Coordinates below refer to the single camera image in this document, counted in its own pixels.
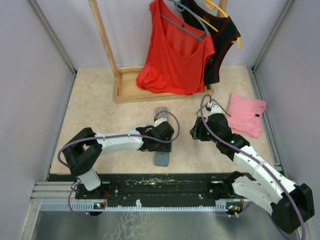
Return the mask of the grey clothes hanger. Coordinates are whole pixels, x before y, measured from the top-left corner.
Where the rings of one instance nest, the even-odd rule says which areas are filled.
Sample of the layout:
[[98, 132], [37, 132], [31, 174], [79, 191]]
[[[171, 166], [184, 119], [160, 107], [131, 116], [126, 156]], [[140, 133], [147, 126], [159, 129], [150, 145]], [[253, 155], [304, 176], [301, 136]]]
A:
[[173, 3], [176, 11], [181, 13], [180, 23], [178, 23], [176, 20], [173, 20], [171, 17], [160, 13], [160, 16], [163, 19], [202, 42], [205, 40], [205, 37], [211, 36], [211, 33], [207, 28], [208, 23], [204, 23], [199, 16], [197, 16], [183, 3], [182, 0], [171, 0], [170, 2]]

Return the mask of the wooden clothes rack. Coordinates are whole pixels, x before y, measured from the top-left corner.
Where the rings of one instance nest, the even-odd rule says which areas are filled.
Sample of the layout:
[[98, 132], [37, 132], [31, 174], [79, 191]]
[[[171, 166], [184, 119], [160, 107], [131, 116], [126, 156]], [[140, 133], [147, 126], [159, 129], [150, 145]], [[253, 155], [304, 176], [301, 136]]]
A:
[[195, 93], [193, 95], [181, 95], [174, 93], [153, 93], [150, 91], [140, 89], [136, 84], [136, 78], [142, 66], [129, 66], [118, 67], [112, 52], [112, 48], [107, 36], [107, 32], [101, 17], [99, 6], [95, 0], [90, 0], [89, 5], [92, 15], [94, 17], [99, 35], [110, 63], [114, 79], [114, 101], [117, 104], [120, 103], [134, 103], [134, 102], [146, 102], [146, 101], [164, 101], [164, 100], [177, 100], [187, 98], [200, 98], [203, 94], [213, 94], [214, 90], [210, 86], [206, 88], [204, 92]]

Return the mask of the grey glasses case green lining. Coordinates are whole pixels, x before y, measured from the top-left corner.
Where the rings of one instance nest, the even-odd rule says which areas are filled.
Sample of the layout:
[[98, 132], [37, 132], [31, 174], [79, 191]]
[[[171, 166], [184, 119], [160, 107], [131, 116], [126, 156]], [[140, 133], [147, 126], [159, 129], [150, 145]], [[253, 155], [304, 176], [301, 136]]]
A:
[[168, 114], [167, 107], [156, 107], [155, 108], [154, 121], [158, 118], [167, 118], [167, 122], [169, 121], [169, 114]]

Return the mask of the blue-grey glasses case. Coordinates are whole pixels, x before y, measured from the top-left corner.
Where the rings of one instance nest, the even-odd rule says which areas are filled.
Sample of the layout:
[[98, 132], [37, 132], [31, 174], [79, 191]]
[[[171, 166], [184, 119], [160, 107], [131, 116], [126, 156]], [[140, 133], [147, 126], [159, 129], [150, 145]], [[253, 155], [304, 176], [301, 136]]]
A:
[[154, 165], [158, 167], [168, 167], [170, 162], [169, 152], [157, 151], [154, 155]]

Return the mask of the red tank top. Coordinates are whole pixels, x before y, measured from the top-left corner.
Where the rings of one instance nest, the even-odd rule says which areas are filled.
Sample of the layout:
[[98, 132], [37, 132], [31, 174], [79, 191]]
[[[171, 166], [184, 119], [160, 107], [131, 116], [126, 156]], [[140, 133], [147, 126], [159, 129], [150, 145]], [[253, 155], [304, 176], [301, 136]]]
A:
[[136, 85], [156, 94], [193, 95], [205, 90], [205, 65], [214, 54], [211, 34], [177, 17], [162, 0], [149, 4], [151, 37]]

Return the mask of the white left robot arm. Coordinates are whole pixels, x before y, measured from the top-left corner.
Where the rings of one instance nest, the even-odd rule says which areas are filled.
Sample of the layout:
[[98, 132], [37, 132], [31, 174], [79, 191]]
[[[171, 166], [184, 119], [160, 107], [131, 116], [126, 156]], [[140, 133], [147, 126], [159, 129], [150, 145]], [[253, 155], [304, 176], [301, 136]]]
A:
[[94, 164], [105, 154], [121, 151], [170, 152], [175, 130], [166, 121], [153, 125], [133, 127], [127, 133], [95, 133], [92, 128], [81, 130], [58, 152], [64, 155], [72, 176], [84, 185], [86, 192], [97, 199], [104, 186]]

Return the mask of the folded pink t-shirt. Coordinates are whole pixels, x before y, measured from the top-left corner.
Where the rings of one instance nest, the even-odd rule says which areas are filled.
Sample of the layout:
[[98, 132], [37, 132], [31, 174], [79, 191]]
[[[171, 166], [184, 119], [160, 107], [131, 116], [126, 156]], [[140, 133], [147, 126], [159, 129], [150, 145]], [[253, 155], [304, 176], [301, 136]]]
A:
[[257, 139], [261, 134], [262, 117], [267, 109], [263, 100], [231, 93], [227, 106], [228, 126], [236, 132]]

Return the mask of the light blue cleaning cloth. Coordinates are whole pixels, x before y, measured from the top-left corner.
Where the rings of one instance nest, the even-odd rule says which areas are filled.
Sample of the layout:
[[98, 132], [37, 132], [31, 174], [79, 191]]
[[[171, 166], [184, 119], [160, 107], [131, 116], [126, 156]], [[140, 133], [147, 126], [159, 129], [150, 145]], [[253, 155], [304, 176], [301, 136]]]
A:
[[138, 126], [133, 126], [133, 127], [130, 127], [129, 128], [129, 130], [128, 130], [128, 132], [130, 133], [130, 134], [140, 134], [140, 132], [137, 130], [139, 127]]

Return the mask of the black maroon-trimmed tank top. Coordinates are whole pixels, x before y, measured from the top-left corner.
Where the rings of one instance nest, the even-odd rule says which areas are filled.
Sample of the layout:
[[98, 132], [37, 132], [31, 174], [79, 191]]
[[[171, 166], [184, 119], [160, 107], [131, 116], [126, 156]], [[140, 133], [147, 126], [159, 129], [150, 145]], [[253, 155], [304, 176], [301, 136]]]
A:
[[222, 62], [234, 42], [241, 37], [241, 34], [230, 16], [214, 16], [198, 6], [194, 0], [183, 0], [182, 2], [198, 17], [202, 18], [205, 24], [208, 24], [207, 28], [210, 31], [214, 53], [205, 64], [204, 85], [219, 83]]

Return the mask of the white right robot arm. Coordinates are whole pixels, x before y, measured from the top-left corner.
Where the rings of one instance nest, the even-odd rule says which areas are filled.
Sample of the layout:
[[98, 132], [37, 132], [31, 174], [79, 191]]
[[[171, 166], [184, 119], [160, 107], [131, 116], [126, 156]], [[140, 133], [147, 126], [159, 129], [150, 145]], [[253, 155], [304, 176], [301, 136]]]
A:
[[239, 195], [255, 203], [287, 234], [315, 215], [311, 188], [305, 183], [296, 184], [263, 160], [243, 136], [232, 132], [223, 113], [213, 113], [206, 118], [197, 116], [190, 134], [194, 140], [215, 143], [221, 154], [253, 177], [250, 180], [234, 171], [224, 181], [223, 192], [227, 197]]

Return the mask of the thin metal frame sunglasses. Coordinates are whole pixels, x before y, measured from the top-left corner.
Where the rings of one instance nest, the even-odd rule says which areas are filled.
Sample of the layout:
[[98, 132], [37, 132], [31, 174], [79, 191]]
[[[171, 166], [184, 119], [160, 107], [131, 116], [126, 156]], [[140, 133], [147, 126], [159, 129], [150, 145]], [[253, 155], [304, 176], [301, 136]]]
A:
[[201, 110], [206, 109], [206, 105], [207, 105], [208, 102], [214, 102], [215, 104], [218, 104], [222, 108], [222, 114], [225, 114], [225, 115], [227, 115], [229, 117], [231, 116], [215, 99], [213, 99], [212, 101], [207, 101], [205, 104], [200, 106], [200, 108], [195, 113], [197, 117], [201, 116]]

